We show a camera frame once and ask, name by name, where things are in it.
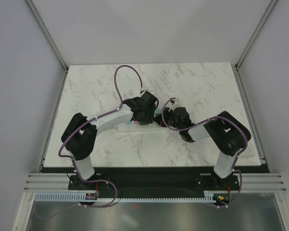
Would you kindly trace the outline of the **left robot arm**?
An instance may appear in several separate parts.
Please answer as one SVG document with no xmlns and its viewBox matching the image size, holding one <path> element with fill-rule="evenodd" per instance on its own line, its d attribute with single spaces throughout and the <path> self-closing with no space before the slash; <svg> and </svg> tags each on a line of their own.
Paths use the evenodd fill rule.
<svg viewBox="0 0 289 231">
<path fill-rule="evenodd" d="M 61 136 L 63 144 L 58 155 L 72 160 L 80 176 L 81 186 L 92 189 L 96 184 L 90 158 L 96 137 L 114 126 L 130 121 L 152 124 L 158 104 L 156 96 L 149 91 L 144 91 L 140 97 L 122 100 L 118 108 L 91 117 L 84 116 L 82 113 L 72 117 Z"/>
</svg>

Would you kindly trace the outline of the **white power strip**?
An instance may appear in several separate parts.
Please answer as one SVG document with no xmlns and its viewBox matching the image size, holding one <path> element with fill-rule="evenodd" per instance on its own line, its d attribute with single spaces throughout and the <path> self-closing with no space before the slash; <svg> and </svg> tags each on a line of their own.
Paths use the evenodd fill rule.
<svg viewBox="0 0 289 231">
<path fill-rule="evenodd" d="M 130 121 L 118 125 L 118 132 L 147 132 L 147 131 L 160 131 L 163 127 L 158 123 L 153 122 L 150 125 L 140 126 L 138 121 Z"/>
</svg>

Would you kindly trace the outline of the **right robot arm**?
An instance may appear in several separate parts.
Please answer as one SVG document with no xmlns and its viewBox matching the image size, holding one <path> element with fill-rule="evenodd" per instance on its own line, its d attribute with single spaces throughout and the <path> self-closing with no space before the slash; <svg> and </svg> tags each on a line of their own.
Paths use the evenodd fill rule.
<svg viewBox="0 0 289 231">
<path fill-rule="evenodd" d="M 223 189 L 228 184 L 228 176 L 234 171 L 238 156 L 247 148 L 251 139 L 250 131 L 230 113 L 223 111 L 217 116 L 195 124 L 184 107 L 164 108 L 154 117 L 161 127 L 179 132 L 188 143 L 211 138 L 219 149 L 211 184 L 215 189 Z"/>
</svg>

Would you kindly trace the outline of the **dark green cube plug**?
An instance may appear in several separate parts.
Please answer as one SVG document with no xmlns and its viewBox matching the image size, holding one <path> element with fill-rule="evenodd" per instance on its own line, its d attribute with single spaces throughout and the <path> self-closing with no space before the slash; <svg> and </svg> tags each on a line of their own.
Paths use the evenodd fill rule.
<svg viewBox="0 0 289 231">
<path fill-rule="evenodd" d="M 146 126 L 146 125 L 150 125 L 152 124 L 153 122 L 144 122 L 144 121 L 139 121 L 139 125 L 140 126 Z"/>
</svg>

